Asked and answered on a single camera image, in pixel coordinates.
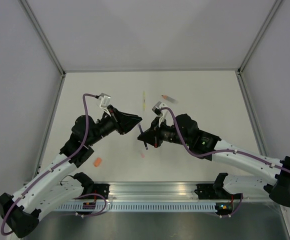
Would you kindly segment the purple ink pen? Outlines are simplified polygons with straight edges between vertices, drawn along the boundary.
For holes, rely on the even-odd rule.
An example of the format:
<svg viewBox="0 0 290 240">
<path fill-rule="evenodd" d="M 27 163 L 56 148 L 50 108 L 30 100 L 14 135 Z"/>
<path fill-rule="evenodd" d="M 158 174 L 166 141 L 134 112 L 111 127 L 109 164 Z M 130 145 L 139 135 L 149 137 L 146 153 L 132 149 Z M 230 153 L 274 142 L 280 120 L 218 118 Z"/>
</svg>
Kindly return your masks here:
<svg viewBox="0 0 290 240">
<path fill-rule="evenodd" d="M 143 136 L 144 132 L 140 123 L 138 124 L 138 129 L 140 131 L 140 135 L 139 135 L 139 137 L 141 138 L 140 140 L 143 141 L 145 149 L 148 150 L 149 149 L 148 143 L 144 140 L 144 136 Z"/>
</svg>

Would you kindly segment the orange marker with clear cap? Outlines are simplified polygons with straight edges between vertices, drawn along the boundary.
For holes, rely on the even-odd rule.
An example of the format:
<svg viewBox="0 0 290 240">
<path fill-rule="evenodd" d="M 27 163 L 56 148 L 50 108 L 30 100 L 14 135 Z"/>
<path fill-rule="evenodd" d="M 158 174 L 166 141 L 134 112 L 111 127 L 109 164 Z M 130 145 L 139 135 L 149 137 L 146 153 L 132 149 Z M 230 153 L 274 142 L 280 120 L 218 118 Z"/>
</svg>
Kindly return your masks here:
<svg viewBox="0 0 290 240">
<path fill-rule="evenodd" d="M 178 101 L 176 100 L 176 99 L 174 99 L 174 98 L 172 98 L 172 97 L 170 97 L 170 96 L 168 96 L 168 95 L 162 95 L 161 96 L 164 100 L 166 100 L 166 101 L 168 101 L 168 102 L 170 102 L 170 103 L 173 103 L 173 104 L 177 104 L 178 103 Z"/>
</svg>

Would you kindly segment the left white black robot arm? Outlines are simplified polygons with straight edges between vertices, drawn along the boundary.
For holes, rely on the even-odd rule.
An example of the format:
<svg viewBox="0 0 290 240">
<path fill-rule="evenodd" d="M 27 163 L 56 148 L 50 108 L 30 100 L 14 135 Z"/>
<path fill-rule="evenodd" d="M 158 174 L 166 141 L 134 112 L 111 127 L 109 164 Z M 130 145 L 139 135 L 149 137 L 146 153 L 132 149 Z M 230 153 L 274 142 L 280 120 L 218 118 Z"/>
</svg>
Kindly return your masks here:
<svg viewBox="0 0 290 240">
<path fill-rule="evenodd" d="M 77 170 L 94 153 L 92 145 L 112 132 L 129 133 L 142 118 L 108 105 L 101 119 L 94 121 L 87 113 L 75 120 L 69 140 L 55 159 L 41 173 L 13 194 L 0 196 L 0 216 L 5 226 L 18 238 L 28 236 L 40 221 L 58 206 L 76 197 L 89 199 L 94 193 L 94 182 L 83 172 L 76 173 L 70 183 L 60 182 Z"/>
</svg>

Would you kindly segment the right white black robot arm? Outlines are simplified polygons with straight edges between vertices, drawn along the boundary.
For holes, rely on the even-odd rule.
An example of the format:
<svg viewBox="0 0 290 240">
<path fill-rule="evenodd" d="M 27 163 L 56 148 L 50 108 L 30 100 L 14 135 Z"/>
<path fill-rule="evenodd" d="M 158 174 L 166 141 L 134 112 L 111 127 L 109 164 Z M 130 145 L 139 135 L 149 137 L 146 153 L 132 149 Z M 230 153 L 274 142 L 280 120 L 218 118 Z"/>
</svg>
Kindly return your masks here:
<svg viewBox="0 0 290 240">
<path fill-rule="evenodd" d="M 163 142 L 182 145 L 193 157 L 230 165 L 249 174 L 219 173 L 212 187 L 217 198 L 240 194 L 268 196 L 290 208 L 290 156 L 272 158 L 236 148 L 219 136 L 200 130 L 187 114 L 178 115 L 173 121 L 169 126 L 156 117 L 137 139 L 155 148 Z"/>
</svg>

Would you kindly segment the yellow highlighter pen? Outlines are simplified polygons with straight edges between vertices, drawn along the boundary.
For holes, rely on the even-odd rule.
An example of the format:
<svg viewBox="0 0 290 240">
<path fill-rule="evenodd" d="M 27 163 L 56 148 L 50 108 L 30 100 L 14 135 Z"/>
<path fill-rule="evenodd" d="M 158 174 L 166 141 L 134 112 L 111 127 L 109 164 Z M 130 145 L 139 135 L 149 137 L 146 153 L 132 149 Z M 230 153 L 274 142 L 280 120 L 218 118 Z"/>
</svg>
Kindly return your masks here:
<svg viewBox="0 0 290 240">
<path fill-rule="evenodd" d="M 145 112 L 146 110 L 146 92 L 142 92 L 142 111 Z"/>
</svg>

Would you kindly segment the orange marker cap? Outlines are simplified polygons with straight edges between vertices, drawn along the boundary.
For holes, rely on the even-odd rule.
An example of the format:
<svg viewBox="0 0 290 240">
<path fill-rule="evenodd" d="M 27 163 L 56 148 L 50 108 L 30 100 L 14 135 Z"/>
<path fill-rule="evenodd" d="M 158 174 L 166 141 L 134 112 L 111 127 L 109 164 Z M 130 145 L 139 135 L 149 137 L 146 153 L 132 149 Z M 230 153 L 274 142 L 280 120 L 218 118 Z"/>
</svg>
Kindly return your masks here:
<svg viewBox="0 0 290 240">
<path fill-rule="evenodd" d="M 93 165 L 95 167 L 99 167 L 100 164 L 102 163 L 102 159 L 100 157 L 98 157 L 94 162 L 93 162 Z"/>
</svg>

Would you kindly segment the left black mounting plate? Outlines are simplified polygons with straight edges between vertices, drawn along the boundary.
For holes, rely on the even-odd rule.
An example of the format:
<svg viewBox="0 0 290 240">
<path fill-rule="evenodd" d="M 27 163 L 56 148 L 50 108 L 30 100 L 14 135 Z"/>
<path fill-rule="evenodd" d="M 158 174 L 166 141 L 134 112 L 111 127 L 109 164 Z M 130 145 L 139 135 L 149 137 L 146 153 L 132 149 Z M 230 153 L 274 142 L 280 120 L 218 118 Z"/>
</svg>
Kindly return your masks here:
<svg viewBox="0 0 290 240">
<path fill-rule="evenodd" d="M 110 193 L 110 184 L 108 183 L 95 183 L 93 186 L 93 193 L 103 196 L 106 200 Z"/>
</svg>

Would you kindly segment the black mounting plate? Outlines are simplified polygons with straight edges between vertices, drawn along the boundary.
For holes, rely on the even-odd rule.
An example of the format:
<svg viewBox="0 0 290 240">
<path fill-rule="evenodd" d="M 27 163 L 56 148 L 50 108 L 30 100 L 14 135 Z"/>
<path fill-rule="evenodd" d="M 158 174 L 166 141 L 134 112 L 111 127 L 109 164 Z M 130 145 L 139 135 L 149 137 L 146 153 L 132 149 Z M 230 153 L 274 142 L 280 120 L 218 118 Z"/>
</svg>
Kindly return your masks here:
<svg viewBox="0 0 290 240">
<path fill-rule="evenodd" d="M 110 184 L 108 183 L 95 183 L 93 186 L 93 193 L 103 196 L 106 200 L 110 193 Z"/>
<path fill-rule="evenodd" d="M 199 200 L 218 200 L 219 197 L 216 194 L 212 183 L 199 183 L 196 185 L 194 191 Z"/>
</svg>

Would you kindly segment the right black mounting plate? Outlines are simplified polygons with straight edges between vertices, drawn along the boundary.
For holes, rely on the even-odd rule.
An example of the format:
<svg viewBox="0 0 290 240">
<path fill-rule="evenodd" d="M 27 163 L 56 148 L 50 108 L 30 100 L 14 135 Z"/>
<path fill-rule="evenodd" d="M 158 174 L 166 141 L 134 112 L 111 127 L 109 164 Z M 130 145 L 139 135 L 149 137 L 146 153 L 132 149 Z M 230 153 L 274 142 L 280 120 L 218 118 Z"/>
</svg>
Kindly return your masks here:
<svg viewBox="0 0 290 240">
<path fill-rule="evenodd" d="M 216 194 L 212 183 L 199 183 L 196 185 L 194 191 L 199 200 L 218 200 L 219 197 Z"/>
</svg>

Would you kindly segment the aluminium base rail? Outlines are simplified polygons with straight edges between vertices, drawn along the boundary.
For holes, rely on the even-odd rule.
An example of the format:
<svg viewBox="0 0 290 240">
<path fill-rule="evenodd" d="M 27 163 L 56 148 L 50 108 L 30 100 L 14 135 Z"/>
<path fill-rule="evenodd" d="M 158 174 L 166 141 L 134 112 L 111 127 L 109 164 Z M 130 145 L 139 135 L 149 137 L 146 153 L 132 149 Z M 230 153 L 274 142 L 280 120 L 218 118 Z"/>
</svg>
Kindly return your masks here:
<svg viewBox="0 0 290 240">
<path fill-rule="evenodd" d="M 195 193 L 197 184 L 213 184 L 211 182 L 109 182 L 108 200 L 120 202 L 168 202 L 200 200 Z M 200 201 L 230 201 L 227 193 L 218 196 L 216 200 Z"/>
</svg>

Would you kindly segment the left aluminium frame post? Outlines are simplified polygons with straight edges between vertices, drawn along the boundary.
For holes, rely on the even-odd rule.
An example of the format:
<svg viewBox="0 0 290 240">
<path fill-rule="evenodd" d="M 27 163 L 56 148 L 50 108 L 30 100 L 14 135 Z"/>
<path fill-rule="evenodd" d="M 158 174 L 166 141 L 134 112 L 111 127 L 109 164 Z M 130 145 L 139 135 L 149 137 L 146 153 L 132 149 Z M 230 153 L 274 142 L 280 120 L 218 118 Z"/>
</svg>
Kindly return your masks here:
<svg viewBox="0 0 290 240">
<path fill-rule="evenodd" d="M 29 2 L 27 0 L 18 0 L 18 3 L 22 7 L 25 15 L 27 16 L 29 22 L 31 23 L 34 31 L 36 32 L 39 40 L 41 41 L 44 49 L 46 50 L 50 60 L 53 65 L 56 67 L 59 74 L 64 77 L 66 75 L 66 71 L 64 70 L 61 62 L 59 61 L 50 41 L 48 40 L 43 28 L 41 27 L 33 9 L 31 8 Z"/>
</svg>

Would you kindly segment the aluminium frame post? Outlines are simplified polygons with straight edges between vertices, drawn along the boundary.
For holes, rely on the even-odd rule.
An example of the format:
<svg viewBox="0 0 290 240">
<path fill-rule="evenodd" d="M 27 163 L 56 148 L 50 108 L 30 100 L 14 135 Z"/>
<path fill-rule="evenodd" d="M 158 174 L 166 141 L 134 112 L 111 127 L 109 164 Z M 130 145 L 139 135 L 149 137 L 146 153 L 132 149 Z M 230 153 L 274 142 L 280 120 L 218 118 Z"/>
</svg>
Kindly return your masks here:
<svg viewBox="0 0 290 240">
<path fill-rule="evenodd" d="M 56 67 L 59 74 L 64 77 L 66 75 L 66 71 L 64 70 L 61 62 L 59 61 L 50 41 L 48 40 L 43 28 L 41 27 L 33 9 L 31 8 L 29 2 L 27 0 L 18 0 L 18 3 L 22 7 L 25 15 L 27 16 L 29 22 L 31 23 L 34 31 L 36 32 L 39 40 L 41 41 L 44 49 L 46 50 L 50 60 L 53 65 Z"/>
<path fill-rule="evenodd" d="M 262 38 L 266 34 L 270 24 L 272 23 L 273 19 L 275 18 L 279 8 L 284 3 L 284 0 L 275 0 L 272 7 L 270 8 L 266 18 L 264 19 L 260 29 L 258 30 L 255 38 L 253 39 L 247 53 L 245 54 L 239 68 L 237 69 L 236 73 L 241 75 L 245 70 L 247 64 L 249 63 L 251 57 L 253 56 L 255 50 L 257 49 L 258 45 L 260 44 Z"/>
</svg>

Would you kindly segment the right aluminium frame post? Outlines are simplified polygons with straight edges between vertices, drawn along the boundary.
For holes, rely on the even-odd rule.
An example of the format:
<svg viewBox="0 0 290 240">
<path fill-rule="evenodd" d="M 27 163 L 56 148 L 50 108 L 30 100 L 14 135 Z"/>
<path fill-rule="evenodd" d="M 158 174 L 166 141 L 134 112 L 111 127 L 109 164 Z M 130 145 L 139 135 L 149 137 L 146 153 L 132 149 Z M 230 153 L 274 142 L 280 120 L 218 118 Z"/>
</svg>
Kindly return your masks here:
<svg viewBox="0 0 290 240">
<path fill-rule="evenodd" d="M 270 8 L 266 18 L 264 19 L 260 29 L 258 30 L 255 38 L 253 39 L 247 53 L 245 54 L 239 68 L 237 69 L 236 73 L 241 75 L 245 70 L 247 64 L 249 63 L 251 57 L 253 56 L 255 50 L 257 49 L 258 45 L 260 44 L 262 38 L 266 34 L 270 24 L 272 23 L 273 19 L 275 18 L 279 8 L 284 3 L 284 0 L 275 0 L 272 7 Z"/>
</svg>

